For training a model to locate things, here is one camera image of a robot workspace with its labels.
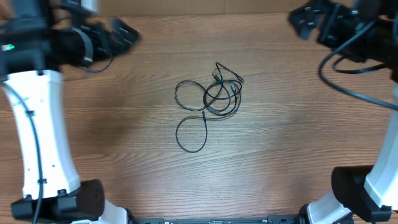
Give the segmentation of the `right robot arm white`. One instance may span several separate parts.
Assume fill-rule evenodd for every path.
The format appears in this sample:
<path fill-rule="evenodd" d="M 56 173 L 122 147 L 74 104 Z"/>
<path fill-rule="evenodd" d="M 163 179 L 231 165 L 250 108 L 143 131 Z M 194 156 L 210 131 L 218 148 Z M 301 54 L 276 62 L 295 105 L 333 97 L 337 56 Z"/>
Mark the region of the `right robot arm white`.
<path fill-rule="evenodd" d="M 325 122 L 321 149 L 337 161 L 330 188 L 288 223 L 385 223 L 397 216 L 397 2 L 301 3 L 296 35 L 328 49 L 315 73 Z"/>

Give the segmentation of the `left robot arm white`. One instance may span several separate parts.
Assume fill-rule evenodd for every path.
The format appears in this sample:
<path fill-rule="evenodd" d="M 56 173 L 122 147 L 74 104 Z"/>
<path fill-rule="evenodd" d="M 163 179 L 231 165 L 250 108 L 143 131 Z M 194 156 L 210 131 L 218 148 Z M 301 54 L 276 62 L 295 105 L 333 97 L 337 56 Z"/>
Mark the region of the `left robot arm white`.
<path fill-rule="evenodd" d="M 118 18 L 107 30 L 88 23 L 96 1 L 62 1 L 70 27 L 58 29 L 49 1 L 12 0 L 12 19 L 1 26 L 1 86 L 14 113 L 24 165 L 16 220 L 31 223 L 134 223 L 131 211 L 106 199 L 98 179 L 81 180 L 63 115 L 62 65 L 90 72 L 95 62 L 129 51 L 138 31 Z"/>

